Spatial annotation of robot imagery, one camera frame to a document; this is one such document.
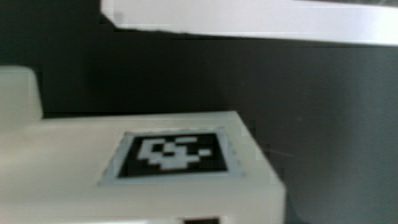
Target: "white box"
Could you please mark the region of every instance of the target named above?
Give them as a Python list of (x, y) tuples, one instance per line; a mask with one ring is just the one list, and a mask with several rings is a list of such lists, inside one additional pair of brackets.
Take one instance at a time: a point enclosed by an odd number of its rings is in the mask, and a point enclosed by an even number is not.
[[(0, 82), (24, 75), (32, 80), (27, 69), (13, 68), (13, 76), (9, 69), (0, 69)], [(38, 96), (36, 85), (29, 91)], [(283, 223), (285, 186), (235, 112), (45, 119), (9, 127), (0, 133), (2, 223)], [(137, 164), (144, 174), (132, 174)]]

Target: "black wall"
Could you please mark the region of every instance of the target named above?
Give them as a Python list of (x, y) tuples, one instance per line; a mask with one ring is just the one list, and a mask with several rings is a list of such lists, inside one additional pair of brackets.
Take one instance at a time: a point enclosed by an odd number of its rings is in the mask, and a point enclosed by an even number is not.
[(398, 48), (116, 30), (98, 0), (0, 0), (0, 64), (47, 117), (237, 110), (317, 224), (398, 220)]

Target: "white surface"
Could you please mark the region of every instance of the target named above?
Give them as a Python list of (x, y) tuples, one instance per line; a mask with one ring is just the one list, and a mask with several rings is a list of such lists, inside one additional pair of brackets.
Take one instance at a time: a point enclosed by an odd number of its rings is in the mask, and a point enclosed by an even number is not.
[(398, 7), (301, 0), (102, 0), (123, 29), (398, 45)]
[[(192, 127), (226, 129), (244, 176), (98, 185), (125, 133)], [(43, 120), (13, 131), (0, 134), (0, 223), (182, 224), (215, 216), (223, 224), (283, 223), (285, 186), (235, 112)]]

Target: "white block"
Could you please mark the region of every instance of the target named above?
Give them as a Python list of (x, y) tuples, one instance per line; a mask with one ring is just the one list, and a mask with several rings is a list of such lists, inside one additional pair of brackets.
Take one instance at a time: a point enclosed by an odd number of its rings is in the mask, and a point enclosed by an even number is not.
[(304, 0), (102, 0), (121, 29), (398, 45), (398, 7)]
[(41, 119), (36, 76), (31, 69), (0, 67), (0, 134), (25, 128)]
[[(0, 134), (2, 223), (183, 224), (207, 218), (221, 224), (283, 223), (285, 186), (235, 112), (48, 119), (15, 133)], [(176, 142), (182, 135), (189, 142)], [(199, 159), (189, 168), (162, 170), (139, 160), (151, 138), (187, 149), (182, 158)], [(151, 148), (164, 153), (162, 144)], [(199, 156), (201, 149), (214, 154)], [(134, 176), (128, 166), (121, 178), (125, 161), (151, 175)]]

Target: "black square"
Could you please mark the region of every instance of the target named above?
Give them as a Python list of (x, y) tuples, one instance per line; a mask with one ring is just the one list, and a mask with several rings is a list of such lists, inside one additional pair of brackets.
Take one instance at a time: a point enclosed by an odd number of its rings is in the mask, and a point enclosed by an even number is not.
[(221, 220), (219, 219), (185, 220), (183, 224), (221, 224)]
[(217, 133), (134, 137), (118, 178), (226, 171)]

